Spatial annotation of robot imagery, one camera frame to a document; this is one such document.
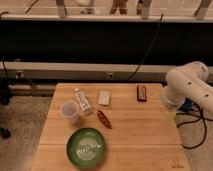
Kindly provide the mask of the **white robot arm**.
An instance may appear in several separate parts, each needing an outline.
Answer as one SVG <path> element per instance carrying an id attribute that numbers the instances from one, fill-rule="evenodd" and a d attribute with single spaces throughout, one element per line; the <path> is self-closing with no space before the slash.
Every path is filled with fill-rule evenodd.
<path id="1" fill-rule="evenodd" d="M 208 67 L 199 61 L 174 67 L 167 72 L 167 85 L 161 94 L 165 121 L 174 121 L 176 110 L 184 104 L 186 98 L 213 114 L 213 87 L 206 83 L 208 76 Z"/>

